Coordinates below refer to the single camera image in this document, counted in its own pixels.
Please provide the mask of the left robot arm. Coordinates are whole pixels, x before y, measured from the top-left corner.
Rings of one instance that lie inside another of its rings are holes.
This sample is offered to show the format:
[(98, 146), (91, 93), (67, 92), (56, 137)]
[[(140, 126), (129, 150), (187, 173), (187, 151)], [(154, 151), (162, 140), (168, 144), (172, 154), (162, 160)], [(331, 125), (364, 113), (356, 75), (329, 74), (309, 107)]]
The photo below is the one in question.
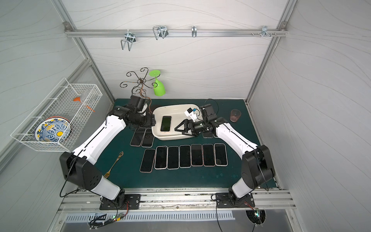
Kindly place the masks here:
[(104, 177), (95, 164), (111, 141), (128, 125), (148, 127), (155, 124), (155, 116), (147, 110), (138, 112), (123, 106), (114, 107), (102, 125), (82, 145), (60, 156), (65, 182), (110, 201), (125, 199), (125, 190)]

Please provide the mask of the phone front row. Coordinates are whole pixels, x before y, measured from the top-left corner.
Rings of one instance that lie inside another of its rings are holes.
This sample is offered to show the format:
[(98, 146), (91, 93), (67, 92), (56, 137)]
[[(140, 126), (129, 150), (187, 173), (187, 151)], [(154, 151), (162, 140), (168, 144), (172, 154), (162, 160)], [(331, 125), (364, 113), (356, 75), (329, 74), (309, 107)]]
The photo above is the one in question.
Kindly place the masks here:
[(203, 145), (203, 164), (206, 167), (215, 166), (214, 145), (212, 144)]
[(155, 157), (155, 169), (163, 170), (167, 168), (168, 160), (168, 147), (160, 146), (156, 148), (156, 157)]

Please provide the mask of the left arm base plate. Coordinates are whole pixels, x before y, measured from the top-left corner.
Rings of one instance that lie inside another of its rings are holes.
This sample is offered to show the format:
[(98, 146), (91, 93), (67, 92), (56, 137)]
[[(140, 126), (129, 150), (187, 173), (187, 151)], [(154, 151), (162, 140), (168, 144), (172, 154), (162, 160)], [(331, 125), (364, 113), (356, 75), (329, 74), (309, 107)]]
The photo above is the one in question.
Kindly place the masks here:
[(99, 210), (137, 210), (141, 200), (141, 194), (119, 194), (114, 200), (105, 197), (100, 198)]

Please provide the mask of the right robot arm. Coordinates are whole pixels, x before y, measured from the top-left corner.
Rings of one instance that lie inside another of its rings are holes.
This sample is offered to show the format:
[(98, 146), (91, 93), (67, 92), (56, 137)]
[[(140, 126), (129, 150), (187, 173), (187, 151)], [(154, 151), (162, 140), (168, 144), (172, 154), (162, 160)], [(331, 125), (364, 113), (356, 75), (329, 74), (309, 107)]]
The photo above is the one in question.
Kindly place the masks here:
[(258, 146), (238, 133), (224, 118), (194, 122), (185, 119), (174, 129), (183, 135), (198, 136), (212, 132), (227, 143), (241, 158), (241, 178), (230, 188), (233, 199), (241, 199), (275, 177), (271, 152), (266, 145)]

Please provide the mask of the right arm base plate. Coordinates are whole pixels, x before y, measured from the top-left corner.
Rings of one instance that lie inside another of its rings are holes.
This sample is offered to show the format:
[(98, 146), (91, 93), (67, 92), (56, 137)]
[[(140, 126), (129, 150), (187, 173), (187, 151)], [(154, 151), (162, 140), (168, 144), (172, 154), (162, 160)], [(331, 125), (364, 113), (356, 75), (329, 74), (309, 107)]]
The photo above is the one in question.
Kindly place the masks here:
[(232, 193), (216, 193), (212, 197), (216, 201), (217, 208), (255, 208), (254, 198), (251, 194), (247, 194), (242, 198), (237, 198)]

